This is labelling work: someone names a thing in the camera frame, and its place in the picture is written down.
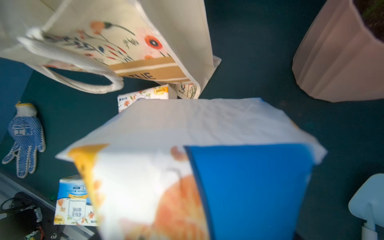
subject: blue dotted glove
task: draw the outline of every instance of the blue dotted glove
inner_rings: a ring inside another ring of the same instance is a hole
[[[36,170],[37,151],[45,151],[44,133],[32,104],[18,103],[16,108],[16,116],[8,125],[8,132],[15,143],[2,163],[7,164],[16,157],[17,176],[25,178],[28,172],[34,173]]]

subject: white tissue box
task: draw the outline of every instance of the white tissue box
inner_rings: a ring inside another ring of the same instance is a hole
[[[60,179],[54,225],[98,226],[80,175]]]
[[[133,93],[122,94],[118,96],[118,108],[119,112],[126,109],[133,104],[136,100],[144,99],[177,99],[177,93],[168,84],[148,88],[142,91]]]

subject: pink flower pot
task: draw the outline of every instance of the pink flower pot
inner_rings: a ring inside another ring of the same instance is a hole
[[[296,82],[330,102],[384,98],[384,43],[352,0],[328,0],[293,57]]]

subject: bag handle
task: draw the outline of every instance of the bag handle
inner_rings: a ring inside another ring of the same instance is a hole
[[[55,81],[63,83],[71,88],[94,94],[103,94],[113,91],[117,91],[123,88],[123,78],[119,77],[113,70],[107,65],[100,63],[94,59],[83,56],[79,53],[72,52],[70,50],[60,48],[54,44],[42,42],[36,39],[28,37],[18,37],[17,40],[30,52],[50,58],[53,60],[61,61],[64,63],[73,64],[86,72],[103,75],[108,78],[111,85],[92,85],[87,83],[78,82],[69,78],[66,78],[58,73],[55,73],[47,67],[38,65],[29,65],[34,70],[44,74],[45,76],[52,78]]]

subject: teal carpet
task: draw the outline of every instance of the teal carpet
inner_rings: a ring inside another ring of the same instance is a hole
[[[357,240],[362,220],[349,213],[348,202],[368,177],[384,172],[384,101],[328,103],[296,85],[293,55],[324,2],[206,0],[213,52],[223,62],[201,98],[262,97],[316,136],[329,154],[313,170],[296,230],[305,240]],[[90,82],[89,74],[61,73]],[[106,83],[94,76],[92,82]],[[38,154],[36,172],[22,182],[54,200],[58,180],[77,174],[55,154],[116,115],[117,95],[155,85],[126,79],[123,90],[96,95],[33,73],[22,101],[37,107],[47,150]],[[6,135],[0,157],[12,144]],[[15,162],[0,168],[16,173]]]

